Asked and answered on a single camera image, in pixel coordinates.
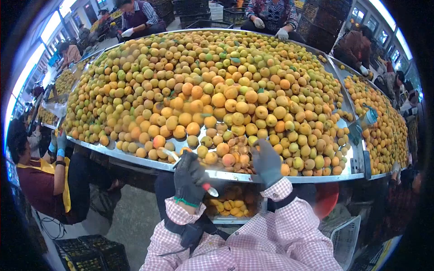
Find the apricot pile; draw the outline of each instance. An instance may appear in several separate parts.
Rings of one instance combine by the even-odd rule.
[[[339,175],[348,129],[341,84],[316,56],[255,33],[195,31],[129,40],[84,72],[62,127],[88,143],[173,163],[159,148],[185,140],[203,165],[254,173],[250,146],[267,139],[284,176]],[[206,136],[201,136],[201,129]]]
[[[407,126],[404,118],[391,106],[390,100],[380,91],[371,88],[363,78],[348,76],[344,79],[345,87],[354,101],[356,114],[361,117],[369,109],[363,103],[377,111],[377,122],[372,128],[362,132],[366,150],[371,158],[373,175],[389,172],[397,161],[401,168],[407,166],[408,148],[406,144]]]

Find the cuff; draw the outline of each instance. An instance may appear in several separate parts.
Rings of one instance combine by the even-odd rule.
[[[195,214],[190,215],[184,208],[175,203],[173,197],[168,198],[166,201],[166,213],[168,218],[178,225],[186,225],[195,223],[204,213],[206,206],[201,203],[199,208],[196,209]]]
[[[65,158],[65,150],[64,149],[58,149],[57,150],[57,156],[62,156]]]
[[[54,153],[56,151],[57,147],[53,145],[52,142],[50,142],[50,145],[48,146],[48,150]]]
[[[273,184],[270,188],[261,192],[263,197],[272,199],[273,201],[280,201],[286,198],[293,191],[293,185],[288,178],[283,177],[277,183]]]

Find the blue glove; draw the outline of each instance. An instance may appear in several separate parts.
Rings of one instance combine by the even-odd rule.
[[[260,151],[252,148],[253,167],[264,183],[265,188],[268,189],[283,178],[280,173],[282,162],[277,152],[265,139],[257,140],[253,147],[256,145],[259,145]]]
[[[57,134],[57,156],[65,157],[66,141],[66,132],[59,132]]]
[[[205,189],[200,184],[204,175],[205,168],[199,164],[197,154],[185,151],[176,165],[174,199],[192,207],[199,207],[205,195]]]

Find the dark hair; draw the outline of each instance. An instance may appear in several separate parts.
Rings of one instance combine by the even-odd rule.
[[[404,73],[402,71],[396,72],[395,80],[396,80],[396,78],[398,78],[402,83],[404,83],[404,81],[405,81],[405,76],[404,76]]]
[[[57,50],[59,50],[59,52],[63,52],[68,50],[68,47],[69,47],[69,42],[62,42],[57,46]]]
[[[26,142],[26,126],[21,120],[13,119],[7,132],[7,145],[15,164],[20,160],[20,155],[26,151]]]
[[[363,25],[360,27],[360,31],[362,32],[362,35],[367,37],[369,40],[372,40],[373,34],[372,30],[369,29],[366,25]]]
[[[121,8],[123,5],[131,4],[131,0],[115,0],[115,5],[117,8]]]

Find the black strap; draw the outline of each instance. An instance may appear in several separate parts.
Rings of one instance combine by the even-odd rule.
[[[293,200],[296,198],[297,196],[297,189],[294,188],[293,191],[286,196],[286,198],[280,200],[280,201],[272,201],[272,203],[274,203],[274,206],[276,207],[276,209],[280,209],[282,207],[287,206],[288,204],[290,204],[291,202],[293,202]]]

